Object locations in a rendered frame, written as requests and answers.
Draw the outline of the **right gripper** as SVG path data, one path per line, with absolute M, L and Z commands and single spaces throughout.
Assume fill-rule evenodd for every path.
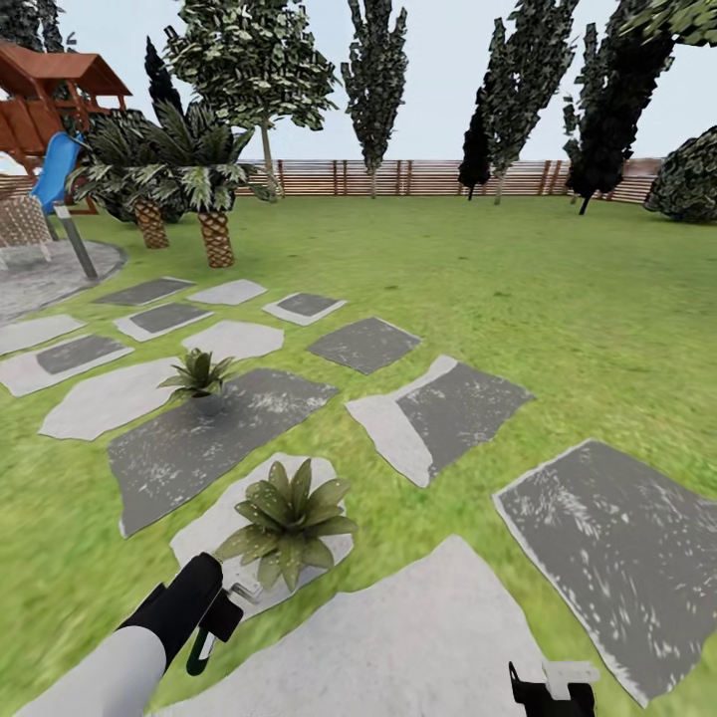
M 595 717 L 594 699 L 582 682 L 569 684 L 571 700 L 553 700 L 545 682 L 521 682 L 509 663 L 515 700 L 525 705 L 527 717 Z

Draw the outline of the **insectifuge atomizer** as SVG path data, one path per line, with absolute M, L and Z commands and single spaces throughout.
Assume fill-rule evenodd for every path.
M 208 630 L 197 628 L 196 641 L 186 662 L 186 670 L 191 676 L 201 674 L 212 653 L 217 637 Z

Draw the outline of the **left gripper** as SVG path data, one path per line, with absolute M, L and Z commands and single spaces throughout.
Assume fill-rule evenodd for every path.
M 227 597 L 227 594 L 223 593 L 223 599 L 219 607 L 211 615 L 205 616 L 197 628 L 208 630 L 215 637 L 220 638 L 222 642 L 226 642 L 243 615 L 244 611 L 240 606 L 234 604 Z

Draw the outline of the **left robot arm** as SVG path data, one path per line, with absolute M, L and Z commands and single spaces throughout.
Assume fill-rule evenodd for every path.
M 244 611 L 232 593 L 254 605 L 264 590 L 232 567 L 221 576 L 214 557 L 200 553 L 170 587 L 159 584 L 88 658 L 14 717 L 141 717 L 172 658 L 197 628 L 226 642 Z

